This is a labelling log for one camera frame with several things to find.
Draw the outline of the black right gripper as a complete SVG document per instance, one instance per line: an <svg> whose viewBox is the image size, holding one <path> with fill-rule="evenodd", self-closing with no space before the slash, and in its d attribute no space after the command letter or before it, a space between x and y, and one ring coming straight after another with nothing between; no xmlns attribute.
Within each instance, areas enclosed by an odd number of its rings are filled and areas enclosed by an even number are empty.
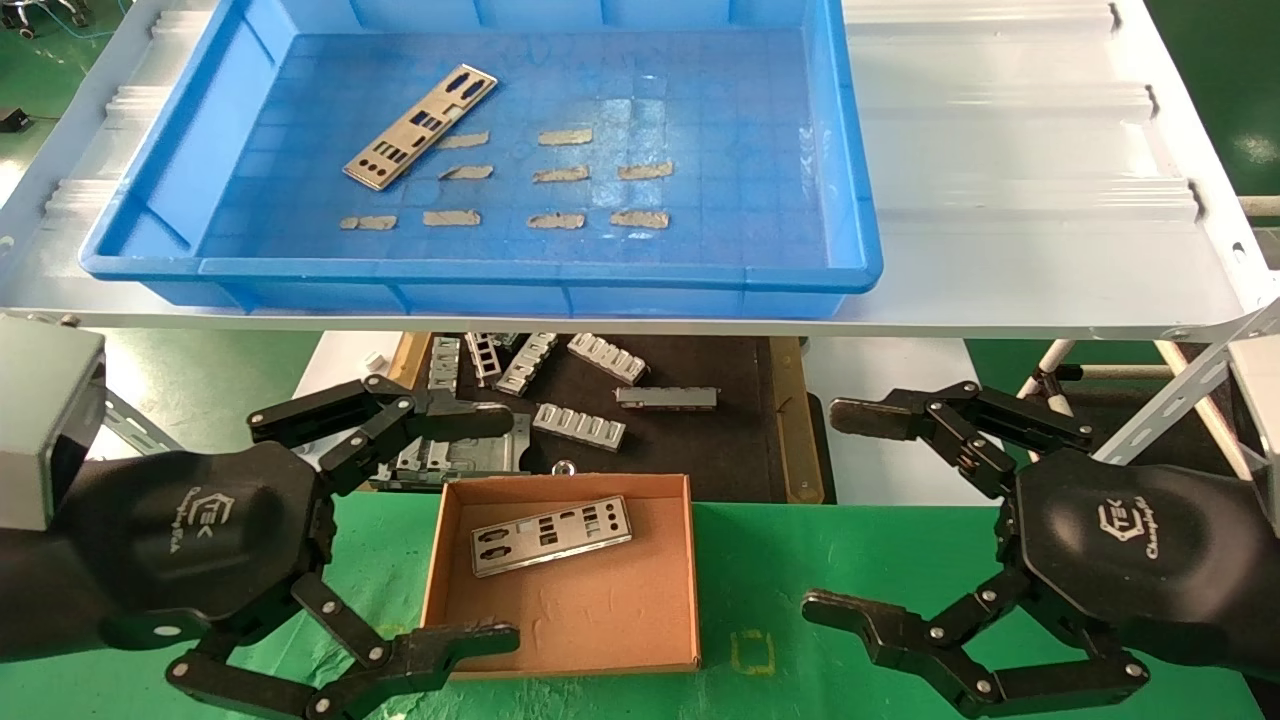
<svg viewBox="0 0 1280 720"><path fill-rule="evenodd" d="M987 498L1014 492L1016 464L996 439L1050 454L1015 482L1023 571L993 575L933 618L805 593L805 620L856 635L876 666L919 676L968 719L1119 705L1149 682L1123 647L1277 679L1279 542L1249 482L1096 461L1075 452L1093 434L1071 416L973 380L840 397L828 416L847 436L924 442ZM1016 607L1084 659L1002 670L975 661L966 643Z"/></svg>

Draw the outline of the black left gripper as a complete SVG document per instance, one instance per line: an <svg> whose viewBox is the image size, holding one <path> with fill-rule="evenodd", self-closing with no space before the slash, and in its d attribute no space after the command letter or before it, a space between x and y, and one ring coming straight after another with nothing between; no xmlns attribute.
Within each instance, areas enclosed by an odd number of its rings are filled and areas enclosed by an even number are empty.
<svg viewBox="0 0 1280 720"><path fill-rule="evenodd" d="M516 651L518 628L379 635L317 575L337 532L330 495L355 492L417 439L513 427L504 405L369 375L251 413L252 441L269 443L244 451L88 461L46 530L3 532L1 659L202 638L166 670L169 684L262 719L365 719L397 696L439 691L461 661ZM289 450L343 430L317 473ZM316 688L228 664L238 642L261 641L300 610L352 656L337 679Z"/></svg>

